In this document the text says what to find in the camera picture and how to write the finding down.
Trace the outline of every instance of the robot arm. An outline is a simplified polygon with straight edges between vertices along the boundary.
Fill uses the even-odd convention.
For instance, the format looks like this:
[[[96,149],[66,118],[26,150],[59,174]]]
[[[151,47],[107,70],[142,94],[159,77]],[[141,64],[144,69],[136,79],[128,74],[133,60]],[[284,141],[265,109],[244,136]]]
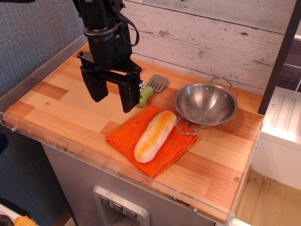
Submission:
[[[35,0],[0,0],[4,2],[33,2]],[[132,46],[139,42],[135,25],[120,11],[122,0],[73,0],[84,23],[83,33],[88,38],[89,52],[79,52],[80,67],[85,85],[96,101],[108,95],[107,81],[118,84],[125,113],[139,103],[143,81],[141,67],[130,56]],[[136,42],[131,44],[128,24],[136,30]]]

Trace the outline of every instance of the spatula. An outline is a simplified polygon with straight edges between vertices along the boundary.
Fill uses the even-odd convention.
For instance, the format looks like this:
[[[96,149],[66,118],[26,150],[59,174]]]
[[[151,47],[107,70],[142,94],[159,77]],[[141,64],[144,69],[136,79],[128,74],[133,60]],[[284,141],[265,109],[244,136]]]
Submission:
[[[137,107],[143,107],[146,105],[148,98],[155,92],[160,93],[168,83],[168,78],[155,74],[146,84],[146,87],[140,93],[140,101]]]

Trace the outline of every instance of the wood grain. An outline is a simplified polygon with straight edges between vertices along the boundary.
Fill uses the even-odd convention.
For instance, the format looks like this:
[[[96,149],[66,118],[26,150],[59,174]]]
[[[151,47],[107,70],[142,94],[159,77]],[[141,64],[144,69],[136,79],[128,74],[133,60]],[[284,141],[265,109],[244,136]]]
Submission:
[[[251,171],[236,214],[252,226],[298,226],[300,211],[300,190]]]
[[[153,94],[147,105],[156,105],[178,116],[174,107],[177,91],[185,85],[205,81],[135,61],[144,69],[143,80],[148,81],[153,74],[169,78],[165,90]],[[242,185],[242,181],[235,182],[234,178],[243,178],[261,128],[263,115],[256,112],[262,97],[233,88],[239,106],[237,115],[223,125],[202,129],[195,145],[153,181],[143,177],[105,141],[106,134],[144,108],[135,107],[123,113],[114,84],[108,84],[110,93],[105,99],[94,102],[79,66],[80,60],[71,56],[37,86],[38,91],[37,88],[29,91],[9,108],[3,115],[5,122],[47,145],[131,183],[139,183],[151,192],[167,198],[177,196],[179,200],[171,201],[185,208],[198,208],[202,215],[214,221],[227,222]],[[192,129],[199,126],[185,120],[183,123]]]
[[[284,34],[296,0],[144,0],[143,3]]]
[[[259,94],[266,88],[284,37],[134,2],[128,2],[123,13],[140,32],[139,45],[133,48],[138,59],[166,62],[207,79],[226,77],[235,87],[256,88]]]

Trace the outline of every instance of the metal pan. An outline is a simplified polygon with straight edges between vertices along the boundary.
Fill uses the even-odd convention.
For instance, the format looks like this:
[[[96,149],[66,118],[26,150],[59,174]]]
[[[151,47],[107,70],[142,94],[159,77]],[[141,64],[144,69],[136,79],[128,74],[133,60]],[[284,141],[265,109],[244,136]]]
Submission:
[[[214,79],[225,79],[229,88],[212,84]],[[213,78],[209,83],[194,83],[182,88],[175,96],[174,105],[181,115],[176,127],[183,134],[196,135],[201,128],[216,126],[232,119],[237,112],[238,104],[234,95],[229,91],[232,83],[222,77]],[[200,124],[194,133],[183,132],[178,123],[185,118]]]

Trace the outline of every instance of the clear plastic panel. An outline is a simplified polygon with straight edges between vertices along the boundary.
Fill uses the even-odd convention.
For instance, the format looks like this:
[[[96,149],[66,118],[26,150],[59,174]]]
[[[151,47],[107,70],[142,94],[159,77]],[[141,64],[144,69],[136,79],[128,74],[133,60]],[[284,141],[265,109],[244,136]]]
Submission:
[[[60,137],[54,136],[47,131],[40,130],[37,127],[29,125],[5,113],[0,113],[0,121],[3,126],[10,128],[12,132],[19,132],[61,152],[76,157],[87,164],[93,165],[110,173],[111,175],[135,184],[144,190],[168,199],[175,204],[189,209],[196,214],[200,214],[220,225],[230,226],[233,224],[235,214],[225,212],[213,205],[192,197],[189,194],[179,191],[173,188],[171,184],[167,185],[149,178],[138,171],[129,169],[118,162],[114,162],[109,158],[97,155],[90,150],[72,144]]]

